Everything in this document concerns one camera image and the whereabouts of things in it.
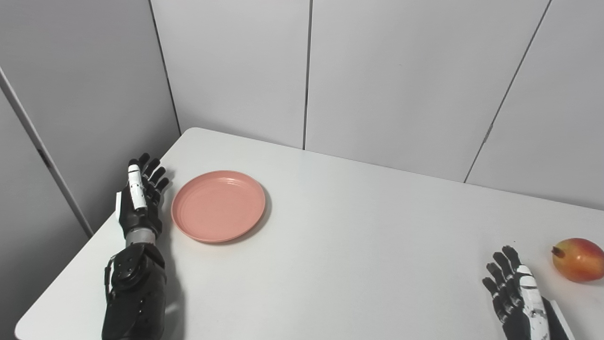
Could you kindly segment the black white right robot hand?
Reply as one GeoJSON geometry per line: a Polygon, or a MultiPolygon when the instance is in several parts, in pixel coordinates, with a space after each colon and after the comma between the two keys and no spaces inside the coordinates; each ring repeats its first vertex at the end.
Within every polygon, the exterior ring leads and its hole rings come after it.
{"type": "Polygon", "coordinates": [[[503,246],[486,265],[490,276],[482,284],[507,340],[573,340],[574,334],[556,301],[541,294],[531,270],[518,252],[503,246]]]}

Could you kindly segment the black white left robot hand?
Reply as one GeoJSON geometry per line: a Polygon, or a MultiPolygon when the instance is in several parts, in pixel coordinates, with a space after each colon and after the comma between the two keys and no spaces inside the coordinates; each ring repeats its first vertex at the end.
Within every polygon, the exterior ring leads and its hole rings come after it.
{"type": "Polygon", "coordinates": [[[134,230],[149,230],[158,238],[163,231],[159,218],[162,192],[170,180],[166,169],[158,158],[151,159],[148,153],[130,159],[128,181],[116,195],[115,217],[126,237],[134,230]]]}

